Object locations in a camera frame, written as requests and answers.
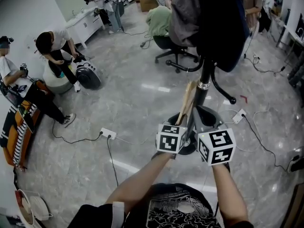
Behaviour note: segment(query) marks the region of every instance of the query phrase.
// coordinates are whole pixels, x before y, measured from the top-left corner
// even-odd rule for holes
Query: red object on floor
[[[246,101],[246,104],[248,103],[248,101],[247,101],[247,97],[246,96],[243,96],[243,95],[240,95],[242,98],[244,98],[245,99],[245,101]]]

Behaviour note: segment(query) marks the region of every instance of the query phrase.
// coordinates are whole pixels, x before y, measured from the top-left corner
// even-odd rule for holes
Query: forearm
[[[75,53],[76,50],[75,50],[75,45],[74,45],[74,41],[72,38],[67,41],[67,44],[68,44],[68,47],[70,47],[71,52]]]
[[[14,73],[13,75],[4,77],[3,83],[5,84],[5,86],[9,86],[10,84],[15,83],[16,80],[19,79],[23,75],[24,75],[24,72],[19,70],[16,73]]]
[[[248,221],[246,204],[228,169],[222,164],[214,165],[212,168],[218,192],[218,206],[225,226],[230,227],[240,221]]]
[[[44,54],[43,56],[52,63],[56,62],[56,60],[50,54]]]
[[[257,8],[257,7],[253,7],[251,9],[247,9],[246,10],[246,14],[253,14],[253,13],[259,13],[262,9]]]
[[[144,168],[121,183],[106,203],[124,202],[125,211],[128,213],[145,196],[171,156],[170,153],[156,156]]]

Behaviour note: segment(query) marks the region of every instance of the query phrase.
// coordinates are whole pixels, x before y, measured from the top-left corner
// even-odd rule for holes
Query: marble floor
[[[140,33],[148,29],[147,13],[139,4],[126,8],[122,17],[125,30]],[[56,97],[65,113],[74,112],[76,120],[68,128],[55,125],[55,134],[69,141],[96,138],[102,127],[115,131],[118,139],[110,141],[112,155],[122,182],[142,168],[155,153],[154,138],[159,123],[177,113],[189,80],[196,73],[176,74],[165,65],[167,58],[154,63],[162,50],[152,41],[148,49],[141,49],[144,34],[130,36],[122,32],[108,35],[98,31],[88,41],[83,53],[102,72],[103,88],[98,91],[70,90]],[[284,65],[285,54],[275,48],[266,35],[256,35],[247,52],[261,58],[258,67],[278,71]],[[193,67],[191,59],[181,64]],[[253,114],[263,144],[276,154],[277,164],[287,166],[293,149],[303,145],[303,109],[298,93],[288,84],[286,70],[276,77],[272,73],[257,72],[248,60],[225,73],[219,69],[216,78],[220,86],[236,97],[229,105],[214,86],[210,87],[206,106],[221,112],[224,121],[231,122],[233,111],[243,108],[253,125]],[[246,96],[246,103],[240,96]],[[37,191],[54,215],[45,222],[48,228],[65,228],[83,204],[102,205],[116,187],[114,171],[106,145],[101,137],[95,142],[68,144],[52,135],[53,120],[44,116],[28,156],[28,170],[19,175],[22,189]],[[279,227],[287,210],[294,186],[303,181],[303,171],[285,173],[274,166],[274,157],[259,146],[245,120],[230,124],[237,145],[230,164],[232,176],[242,193],[250,221],[257,228]],[[186,183],[203,192],[215,209],[217,197],[212,169],[202,163],[197,152],[177,156],[166,167],[158,182]]]

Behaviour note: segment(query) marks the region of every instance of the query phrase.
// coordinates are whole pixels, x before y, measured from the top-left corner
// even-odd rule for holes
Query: chair base
[[[166,56],[169,56],[169,55],[172,55],[172,54],[175,55],[175,63],[176,64],[179,63],[179,54],[193,58],[194,63],[197,63],[199,61],[197,56],[195,56],[195,55],[193,55],[189,52],[186,52],[185,48],[183,48],[183,49],[166,51],[166,52],[158,55],[157,57],[155,57],[155,63],[159,63],[159,61],[158,61],[159,58],[166,57]],[[175,69],[175,72],[177,74],[179,74],[181,71],[177,68],[177,69]]]

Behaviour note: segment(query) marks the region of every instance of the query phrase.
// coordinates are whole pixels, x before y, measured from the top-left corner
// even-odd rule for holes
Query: power strip
[[[110,130],[108,130],[106,128],[102,128],[100,130],[100,133],[101,133],[102,136],[104,136],[106,138],[110,135],[112,140],[114,140],[116,138],[116,133],[112,132],[112,131],[110,131]]]
[[[243,109],[240,109],[239,112],[232,118],[235,124],[238,124],[243,119],[242,114],[246,115],[246,112]]]

